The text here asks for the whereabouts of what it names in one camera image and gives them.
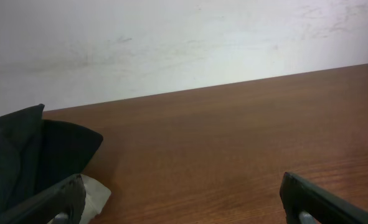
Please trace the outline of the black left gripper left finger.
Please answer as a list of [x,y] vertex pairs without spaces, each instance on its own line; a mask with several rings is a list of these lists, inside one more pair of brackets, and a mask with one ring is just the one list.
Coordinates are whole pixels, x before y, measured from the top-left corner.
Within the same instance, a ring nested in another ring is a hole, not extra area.
[[0,213],[0,224],[79,224],[85,208],[85,198],[82,177],[74,174]]

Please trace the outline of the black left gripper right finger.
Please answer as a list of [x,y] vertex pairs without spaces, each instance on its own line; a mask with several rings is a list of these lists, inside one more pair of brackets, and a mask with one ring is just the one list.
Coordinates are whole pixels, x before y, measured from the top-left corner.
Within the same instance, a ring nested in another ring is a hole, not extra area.
[[368,223],[365,210],[291,172],[284,173],[280,198],[288,224]]

